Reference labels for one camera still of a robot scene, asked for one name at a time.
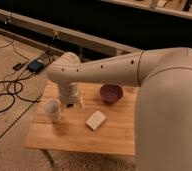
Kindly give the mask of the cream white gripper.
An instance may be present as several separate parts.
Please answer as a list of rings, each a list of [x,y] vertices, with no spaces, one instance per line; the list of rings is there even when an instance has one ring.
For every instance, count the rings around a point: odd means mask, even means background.
[[[84,109],[84,102],[80,100],[80,90],[77,83],[59,84],[59,107],[64,109],[64,104],[75,104]]]

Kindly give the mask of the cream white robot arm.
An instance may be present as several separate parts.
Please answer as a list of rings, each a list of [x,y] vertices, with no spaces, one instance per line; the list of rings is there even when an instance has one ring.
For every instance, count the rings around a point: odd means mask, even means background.
[[[129,85],[135,104],[136,171],[192,171],[192,49],[146,50],[82,63],[67,52],[47,69],[59,99],[80,99],[79,82]]]

